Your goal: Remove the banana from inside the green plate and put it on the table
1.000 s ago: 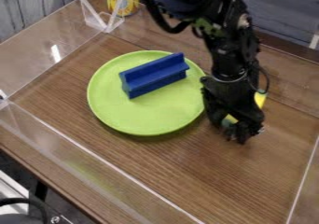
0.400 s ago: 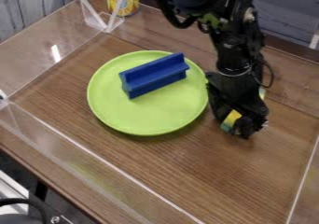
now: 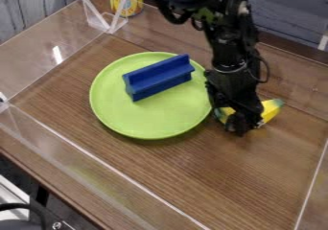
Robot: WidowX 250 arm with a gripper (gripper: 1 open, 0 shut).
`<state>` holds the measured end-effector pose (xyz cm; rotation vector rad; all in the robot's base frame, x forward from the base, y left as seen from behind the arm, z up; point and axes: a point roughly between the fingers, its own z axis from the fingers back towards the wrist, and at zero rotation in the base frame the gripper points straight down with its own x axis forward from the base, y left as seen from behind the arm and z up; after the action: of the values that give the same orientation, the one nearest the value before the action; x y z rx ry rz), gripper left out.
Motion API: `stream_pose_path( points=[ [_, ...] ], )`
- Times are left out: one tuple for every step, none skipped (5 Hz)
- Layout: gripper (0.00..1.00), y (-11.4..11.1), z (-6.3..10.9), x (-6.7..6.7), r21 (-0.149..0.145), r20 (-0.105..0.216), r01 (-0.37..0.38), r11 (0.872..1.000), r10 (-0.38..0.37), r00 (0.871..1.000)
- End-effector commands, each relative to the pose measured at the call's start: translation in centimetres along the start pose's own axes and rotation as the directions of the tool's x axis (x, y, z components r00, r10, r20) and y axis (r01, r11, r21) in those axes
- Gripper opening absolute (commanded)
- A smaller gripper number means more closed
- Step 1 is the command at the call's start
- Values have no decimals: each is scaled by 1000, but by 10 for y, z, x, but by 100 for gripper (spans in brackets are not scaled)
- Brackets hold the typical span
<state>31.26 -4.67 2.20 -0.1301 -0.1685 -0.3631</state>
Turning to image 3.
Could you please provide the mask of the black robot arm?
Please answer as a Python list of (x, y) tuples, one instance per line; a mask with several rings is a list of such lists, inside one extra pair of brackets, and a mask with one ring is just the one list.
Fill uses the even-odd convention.
[(243, 135), (262, 124), (263, 107), (255, 87), (267, 81), (259, 75), (259, 68), (267, 63), (255, 49), (257, 28), (249, 0), (154, 2), (170, 23), (179, 25), (188, 22), (205, 32), (213, 51), (211, 68), (203, 72), (213, 114), (219, 118), (221, 109), (231, 108), (225, 130)]

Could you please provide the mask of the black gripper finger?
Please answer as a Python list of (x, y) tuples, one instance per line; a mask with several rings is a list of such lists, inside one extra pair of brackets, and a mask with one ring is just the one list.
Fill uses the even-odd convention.
[(251, 129), (259, 126), (262, 111), (263, 107), (261, 105), (257, 105), (253, 109), (234, 109), (233, 113), (227, 115), (223, 129), (242, 137)]
[(207, 86), (206, 90), (213, 111), (218, 111), (223, 107), (230, 107), (230, 102), (221, 91), (218, 91), (213, 86)]

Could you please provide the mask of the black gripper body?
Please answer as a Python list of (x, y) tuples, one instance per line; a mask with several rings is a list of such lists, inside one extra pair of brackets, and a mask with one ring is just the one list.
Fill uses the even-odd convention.
[(217, 69), (206, 70), (203, 76), (206, 79), (205, 86), (213, 86), (225, 94), (233, 109), (253, 109), (257, 105), (262, 106), (255, 93), (259, 77), (257, 64), (226, 74)]

